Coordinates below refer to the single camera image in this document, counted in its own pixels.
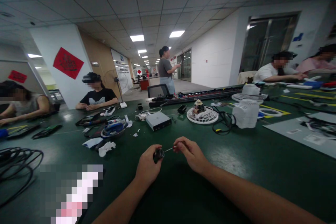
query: chair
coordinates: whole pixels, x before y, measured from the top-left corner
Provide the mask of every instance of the chair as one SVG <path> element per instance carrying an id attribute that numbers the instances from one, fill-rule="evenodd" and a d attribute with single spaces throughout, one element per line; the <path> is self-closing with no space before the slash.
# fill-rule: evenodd
<path id="1" fill-rule="evenodd" d="M 147 88 L 147 92 L 148 92 L 148 98 L 169 95 L 169 90 L 166 84 L 149 86 Z"/>
<path id="2" fill-rule="evenodd" d="M 133 81 L 133 85 L 139 84 L 139 87 L 136 87 L 134 89 L 139 89 L 140 88 L 140 81 L 139 80 L 135 81 L 133 78 L 132 78 L 132 81 Z"/>

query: pink object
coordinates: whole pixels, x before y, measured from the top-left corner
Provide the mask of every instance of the pink object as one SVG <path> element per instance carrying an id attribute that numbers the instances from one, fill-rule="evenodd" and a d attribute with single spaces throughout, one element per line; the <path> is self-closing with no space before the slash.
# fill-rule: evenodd
<path id="1" fill-rule="evenodd" d="M 327 61 L 318 61 L 313 58 L 308 58 L 296 68 L 296 71 L 306 73 L 311 70 L 315 69 L 336 69 L 336 66 L 334 64 L 331 64 Z"/>

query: red decoration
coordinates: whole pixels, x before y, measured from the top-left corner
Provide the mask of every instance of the red decoration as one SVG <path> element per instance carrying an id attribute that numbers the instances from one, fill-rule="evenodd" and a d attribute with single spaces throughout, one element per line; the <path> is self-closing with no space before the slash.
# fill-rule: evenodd
<path id="1" fill-rule="evenodd" d="M 83 64 L 83 61 L 61 47 L 56 55 L 53 66 L 69 77 L 76 79 Z"/>
<path id="2" fill-rule="evenodd" d="M 27 75 L 24 75 L 23 73 L 12 70 L 10 75 L 8 76 L 8 79 L 11 79 L 13 81 L 17 81 L 20 83 L 24 83 L 27 79 Z"/>

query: green table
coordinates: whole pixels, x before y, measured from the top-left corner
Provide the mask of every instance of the green table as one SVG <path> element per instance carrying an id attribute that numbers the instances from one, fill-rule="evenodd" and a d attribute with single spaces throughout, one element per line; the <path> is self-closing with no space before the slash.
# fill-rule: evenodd
<path id="1" fill-rule="evenodd" d="M 282 90 L 270 87 L 264 92 L 279 96 L 284 95 Z M 300 97 L 295 94 L 298 92 L 317 94 L 291 89 L 291 93 L 285 95 Z M 318 95 L 332 97 L 335 94 Z M 281 100 L 308 105 L 306 101 L 286 97 Z M 114 115 L 128 115 L 133 120 L 139 113 L 139 102 L 143 110 L 149 109 L 149 99 L 129 101 L 127 108 L 116 110 Z M 189 109 L 193 103 L 186 105 Z M 281 195 L 326 222 L 335 221 L 336 160 L 264 128 L 265 124 L 300 116 L 289 105 L 274 101 L 266 101 L 264 105 L 291 114 L 259 121 L 254 129 L 234 128 L 230 134 L 220 136 L 212 131 L 211 125 L 197 125 L 185 114 L 176 114 L 180 105 L 163 106 L 162 112 L 174 117 L 176 123 L 153 132 L 146 122 L 134 122 L 115 140 L 116 149 L 101 158 L 97 152 L 82 146 L 87 139 L 82 134 L 83 127 L 76 127 L 75 122 L 84 112 L 69 110 L 45 119 L 51 125 L 63 124 L 63 128 L 50 137 L 32 140 L 34 132 L 23 139 L 2 141 L 0 149 L 20 146 L 42 150 L 43 165 L 103 164 L 106 169 L 103 185 L 95 190 L 93 203 L 82 223 L 91 223 L 126 188 L 134 178 L 140 155 L 148 146 L 157 143 L 168 149 L 180 136 L 196 141 L 211 163 Z M 231 111 L 230 107 L 221 109 Z M 133 137 L 135 132 L 139 135 L 136 138 Z M 44 213 L 40 208 L 38 171 L 35 174 L 37 181 L 0 210 L 3 223 L 39 223 Z M 167 152 L 158 178 L 144 195 L 130 223 L 185 223 L 186 219 L 196 223 L 249 223 L 240 210 L 188 167 L 182 154 Z"/>

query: fan grille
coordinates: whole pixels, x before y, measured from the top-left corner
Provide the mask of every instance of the fan grille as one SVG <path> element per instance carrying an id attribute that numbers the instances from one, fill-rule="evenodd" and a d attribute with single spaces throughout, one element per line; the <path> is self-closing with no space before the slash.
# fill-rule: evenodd
<path id="1" fill-rule="evenodd" d="M 193 114 L 193 109 L 194 108 L 191 108 L 187 112 L 187 118 L 193 123 L 211 124 L 218 120 L 218 113 L 211 109 L 205 108 L 205 111 L 200 114 L 199 118 L 195 117 L 195 115 Z"/>

